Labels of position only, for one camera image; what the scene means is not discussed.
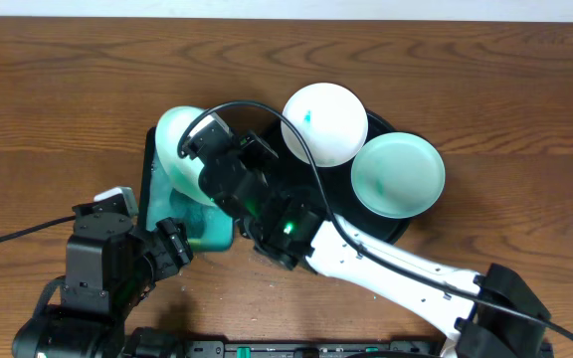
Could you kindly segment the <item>pale green plate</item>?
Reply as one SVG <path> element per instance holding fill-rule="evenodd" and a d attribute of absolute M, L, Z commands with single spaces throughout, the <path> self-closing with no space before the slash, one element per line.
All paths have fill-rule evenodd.
<path fill-rule="evenodd" d="M 168 109 L 157 122 L 154 141 L 158 158 L 171 186 L 200 204 L 214 207 L 215 204 L 199 187 L 199 175 L 204 168 L 202 161 L 189 157 L 181 158 L 178 154 L 182 134 L 203 111 L 203 108 L 194 106 Z"/>
<path fill-rule="evenodd" d="M 446 182 L 444 161 L 426 139 L 392 132 L 368 141 L 351 166 L 351 185 L 357 199 L 371 212 L 407 219 L 430 209 Z"/>

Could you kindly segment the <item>white plate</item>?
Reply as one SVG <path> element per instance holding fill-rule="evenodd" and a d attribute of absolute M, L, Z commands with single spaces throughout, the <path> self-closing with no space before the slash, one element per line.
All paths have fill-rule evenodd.
<path fill-rule="evenodd" d="M 366 109 L 340 85 L 317 83 L 298 90 L 287 101 L 283 116 L 298 130 L 318 167 L 348 162 L 366 141 Z"/>

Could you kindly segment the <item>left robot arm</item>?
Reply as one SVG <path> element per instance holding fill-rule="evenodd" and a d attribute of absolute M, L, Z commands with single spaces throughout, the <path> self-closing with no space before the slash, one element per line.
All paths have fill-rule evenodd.
<path fill-rule="evenodd" d="M 166 218 L 152 232 L 123 214 L 76 218 L 67 242 L 66 274 L 46 284 L 32 317 L 13 343 L 15 357 L 119 357 L 130 312 L 191 263 L 185 225 Z"/>

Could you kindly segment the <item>green scrub sponge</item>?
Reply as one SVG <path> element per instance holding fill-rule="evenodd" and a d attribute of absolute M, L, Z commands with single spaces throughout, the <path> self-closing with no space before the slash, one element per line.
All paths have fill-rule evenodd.
<path fill-rule="evenodd" d="M 185 226 L 187 237 L 193 246 L 213 246 L 219 238 L 211 220 L 217 213 L 213 206 L 203 205 L 188 196 L 173 191 L 169 198 L 172 216 Z"/>

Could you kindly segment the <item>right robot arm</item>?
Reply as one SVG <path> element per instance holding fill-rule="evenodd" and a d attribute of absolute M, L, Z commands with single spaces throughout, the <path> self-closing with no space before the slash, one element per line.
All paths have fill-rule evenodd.
<path fill-rule="evenodd" d="M 282 267 L 306 263 L 413 311 L 446 336 L 445 357 L 541 356 L 550 313 L 514 270 L 441 266 L 361 232 L 325 195 L 273 184 L 279 159 L 271 147 L 255 134 L 237 138 L 215 114 L 190 122 L 178 154 L 202 162 L 200 190 Z"/>

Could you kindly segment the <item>pale green plate front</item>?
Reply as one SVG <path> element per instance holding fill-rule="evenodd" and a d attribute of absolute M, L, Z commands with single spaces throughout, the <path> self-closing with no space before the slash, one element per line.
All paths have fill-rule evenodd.
<path fill-rule="evenodd" d="M 200 204 L 214 207 L 215 204 L 199 187 L 199 175 L 204 168 L 202 161 L 189 157 L 181 158 L 178 154 L 182 134 L 203 111 L 203 108 L 194 106 L 168 109 L 157 122 L 154 141 L 158 158 L 171 186 Z"/>

